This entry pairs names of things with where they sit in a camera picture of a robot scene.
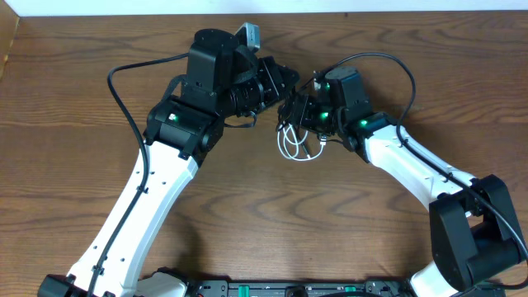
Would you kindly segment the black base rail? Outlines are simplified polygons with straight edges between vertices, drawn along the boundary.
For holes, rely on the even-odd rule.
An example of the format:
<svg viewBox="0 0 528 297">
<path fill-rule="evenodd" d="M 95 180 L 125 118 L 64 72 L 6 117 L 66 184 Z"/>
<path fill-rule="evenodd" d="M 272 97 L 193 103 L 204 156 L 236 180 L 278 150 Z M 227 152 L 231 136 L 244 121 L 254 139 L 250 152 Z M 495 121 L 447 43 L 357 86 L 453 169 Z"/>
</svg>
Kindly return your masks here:
<svg viewBox="0 0 528 297">
<path fill-rule="evenodd" d="M 413 297 L 409 283 L 389 279 L 353 282 L 331 281 L 237 281 L 227 276 L 185 276 L 162 267 L 137 284 L 135 296 L 181 297 L 296 297 L 386 296 Z"/>
</svg>

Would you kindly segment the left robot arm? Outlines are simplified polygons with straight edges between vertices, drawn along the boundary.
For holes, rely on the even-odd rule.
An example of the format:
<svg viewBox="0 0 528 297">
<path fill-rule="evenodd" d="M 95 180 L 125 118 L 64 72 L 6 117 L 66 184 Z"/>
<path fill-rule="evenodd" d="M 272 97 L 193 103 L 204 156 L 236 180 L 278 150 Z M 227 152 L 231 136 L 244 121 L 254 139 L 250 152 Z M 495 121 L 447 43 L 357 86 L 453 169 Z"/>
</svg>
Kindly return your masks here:
<svg viewBox="0 0 528 297">
<path fill-rule="evenodd" d="M 227 128 L 227 119 L 257 116 L 285 100 L 299 81 L 293 69 L 260 58 L 260 30 L 196 32 L 184 74 L 174 77 L 136 130 L 139 156 L 118 201 L 91 246 L 67 274 L 48 275 L 41 296 L 175 296 L 190 284 L 165 271 L 141 279 L 159 229 Z"/>
</svg>

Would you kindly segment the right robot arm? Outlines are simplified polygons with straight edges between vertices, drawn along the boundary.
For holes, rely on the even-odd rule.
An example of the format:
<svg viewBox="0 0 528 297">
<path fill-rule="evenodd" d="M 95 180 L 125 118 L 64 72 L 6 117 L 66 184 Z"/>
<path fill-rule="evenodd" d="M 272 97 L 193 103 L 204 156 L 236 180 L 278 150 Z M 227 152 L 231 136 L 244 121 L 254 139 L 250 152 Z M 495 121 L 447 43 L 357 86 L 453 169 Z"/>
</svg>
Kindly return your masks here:
<svg viewBox="0 0 528 297">
<path fill-rule="evenodd" d="M 356 68 L 316 73 L 316 96 L 294 92 L 279 109 L 279 129 L 301 128 L 349 151 L 403 185 L 427 209 L 433 260 L 414 274 L 416 296 L 462 296 L 522 289 L 490 278 L 527 258 L 506 184 L 452 167 L 420 145 L 401 120 L 374 111 Z"/>
</svg>

